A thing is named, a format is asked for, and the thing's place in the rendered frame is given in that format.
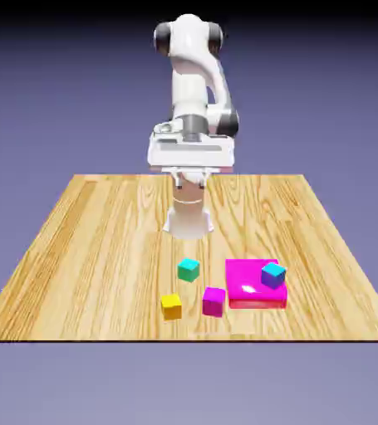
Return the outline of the small magenta cube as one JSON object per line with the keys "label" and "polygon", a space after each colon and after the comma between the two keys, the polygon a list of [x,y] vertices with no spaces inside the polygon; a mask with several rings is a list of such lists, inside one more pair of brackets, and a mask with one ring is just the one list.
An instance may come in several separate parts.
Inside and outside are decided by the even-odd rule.
{"label": "small magenta cube", "polygon": [[207,286],[202,299],[202,313],[207,316],[222,317],[226,291]]}

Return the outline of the small blue cube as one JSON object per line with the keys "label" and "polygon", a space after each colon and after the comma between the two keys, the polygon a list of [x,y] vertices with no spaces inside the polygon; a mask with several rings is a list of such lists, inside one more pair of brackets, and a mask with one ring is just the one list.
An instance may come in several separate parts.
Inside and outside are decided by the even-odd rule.
{"label": "small blue cube", "polygon": [[285,281],[286,268],[274,263],[267,263],[261,270],[261,282],[263,285],[277,289]]}

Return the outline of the small yellow cube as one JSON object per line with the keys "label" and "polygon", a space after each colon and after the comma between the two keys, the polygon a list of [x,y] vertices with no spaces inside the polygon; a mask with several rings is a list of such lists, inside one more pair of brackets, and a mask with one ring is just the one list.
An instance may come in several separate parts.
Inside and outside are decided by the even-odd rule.
{"label": "small yellow cube", "polygon": [[182,302],[177,293],[162,296],[160,304],[165,320],[177,320],[182,317]]}

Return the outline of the large magenta box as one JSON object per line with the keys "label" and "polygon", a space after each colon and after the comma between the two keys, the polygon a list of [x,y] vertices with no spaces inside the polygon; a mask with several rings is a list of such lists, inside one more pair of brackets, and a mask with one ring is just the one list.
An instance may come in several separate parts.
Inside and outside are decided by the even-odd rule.
{"label": "large magenta box", "polygon": [[285,309],[287,307],[286,282],[277,289],[261,282],[261,270],[277,259],[227,259],[225,276],[228,305],[231,309]]}

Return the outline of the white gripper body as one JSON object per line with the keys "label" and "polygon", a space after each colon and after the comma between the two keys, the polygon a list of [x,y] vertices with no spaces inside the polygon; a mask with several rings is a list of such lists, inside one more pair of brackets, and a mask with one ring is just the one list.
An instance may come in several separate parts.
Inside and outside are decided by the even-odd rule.
{"label": "white gripper body", "polygon": [[182,134],[152,134],[147,154],[152,169],[160,171],[212,169],[234,166],[234,139],[200,135],[200,141],[183,141]]}

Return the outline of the small teal cube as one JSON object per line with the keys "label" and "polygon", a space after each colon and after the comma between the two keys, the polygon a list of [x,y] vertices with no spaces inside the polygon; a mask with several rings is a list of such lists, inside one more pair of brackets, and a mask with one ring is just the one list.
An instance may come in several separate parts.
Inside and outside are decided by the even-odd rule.
{"label": "small teal cube", "polygon": [[185,258],[178,264],[177,272],[180,280],[193,282],[199,277],[199,261]]}

